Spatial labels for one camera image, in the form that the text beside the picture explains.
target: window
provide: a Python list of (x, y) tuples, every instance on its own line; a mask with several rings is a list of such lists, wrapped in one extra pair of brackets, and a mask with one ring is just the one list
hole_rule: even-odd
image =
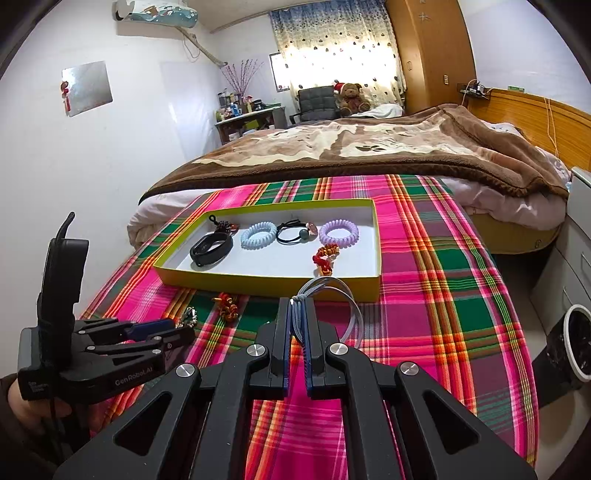
[(271, 59), (271, 70), (273, 70), (273, 78), (275, 79), (275, 88), (277, 92), (285, 92), (290, 89), (290, 79), (287, 76), (287, 65), (281, 56), (281, 53), (272, 53), (269, 55)]

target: nightstand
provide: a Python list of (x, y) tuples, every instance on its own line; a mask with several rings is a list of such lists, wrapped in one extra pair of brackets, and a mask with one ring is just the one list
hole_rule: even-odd
[(546, 335), (574, 304), (591, 310), (591, 174), (573, 169), (566, 221), (531, 293)]

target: trash can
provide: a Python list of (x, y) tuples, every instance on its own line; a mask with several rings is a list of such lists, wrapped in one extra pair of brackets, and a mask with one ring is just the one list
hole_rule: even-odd
[(591, 312), (573, 305), (554, 325), (534, 368), (542, 408), (591, 380)]

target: yellow box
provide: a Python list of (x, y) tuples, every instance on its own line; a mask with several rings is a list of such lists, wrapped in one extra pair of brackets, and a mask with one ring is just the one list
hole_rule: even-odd
[[(241, 223), (230, 254), (213, 266), (197, 267), (191, 262), (189, 249), (199, 238), (214, 230), (210, 215), (218, 220)], [(320, 241), (281, 245), (277, 241), (257, 251), (244, 250), (240, 236), (251, 225), (270, 221), (279, 225), (293, 218), (302, 222), (322, 224), (344, 218), (359, 227), (359, 241), (341, 249), (335, 259), (334, 276), (351, 289), (356, 301), (375, 302), (379, 297), (382, 272), (378, 220), (371, 199), (312, 200), (307, 202), (270, 203), (202, 214), (158, 257), (154, 267), (167, 285), (175, 285), (218, 293), (246, 294), (264, 297), (291, 297), (311, 278), (317, 276), (312, 262)], [(282, 236), (288, 238), (289, 232)], [(315, 298), (344, 301), (335, 292), (323, 291)]]

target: black smart band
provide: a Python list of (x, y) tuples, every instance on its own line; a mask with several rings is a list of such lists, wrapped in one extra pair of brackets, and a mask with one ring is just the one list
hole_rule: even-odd
[(282, 223), (280, 226), (277, 227), (277, 234), (275, 235), (275, 238), (282, 245), (295, 245), (295, 244), (300, 243), (300, 241), (302, 240), (301, 235), (298, 235), (297, 237), (292, 238), (290, 240), (283, 240), (283, 239), (279, 238), (279, 234), (281, 233), (282, 230), (285, 230), (287, 228), (295, 228), (298, 226), (306, 228), (306, 224), (300, 222), (299, 220), (290, 220), (289, 222)]
[[(212, 245), (221, 242), (215, 248)], [(232, 237), (225, 232), (214, 232), (205, 235), (199, 242), (191, 248), (191, 258), (198, 267), (211, 265), (224, 258), (234, 246)]]

